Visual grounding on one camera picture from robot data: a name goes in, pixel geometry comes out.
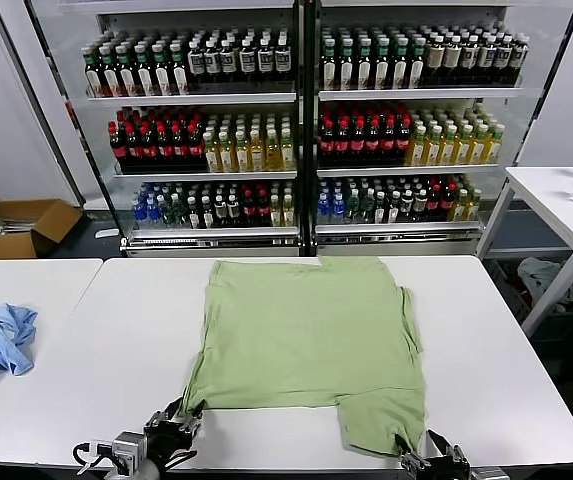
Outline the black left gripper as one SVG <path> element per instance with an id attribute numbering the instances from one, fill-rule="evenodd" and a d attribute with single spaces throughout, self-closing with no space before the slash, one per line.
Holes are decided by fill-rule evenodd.
<path id="1" fill-rule="evenodd" d="M 183 398 L 179 397 L 163 410 L 156 411 L 146 422 L 146 457 L 159 471 L 168 471 L 197 455 L 192 443 L 201 427 L 206 406 L 206 401 L 201 400 L 183 414 Z"/>

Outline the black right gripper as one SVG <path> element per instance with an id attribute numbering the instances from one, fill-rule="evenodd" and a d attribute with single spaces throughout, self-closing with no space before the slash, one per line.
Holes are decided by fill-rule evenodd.
<path id="1" fill-rule="evenodd" d="M 437 450 L 454 463 L 424 464 L 424 459 L 409 446 L 402 436 L 396 434 L 395 445 L 398 447 L 403 469 L 417 480 L 468 480 L 471 467 L 461 447 L 457 444 L 452 445 L 445 437 L 431 429 L 427 430 L 427 434 Z"/>

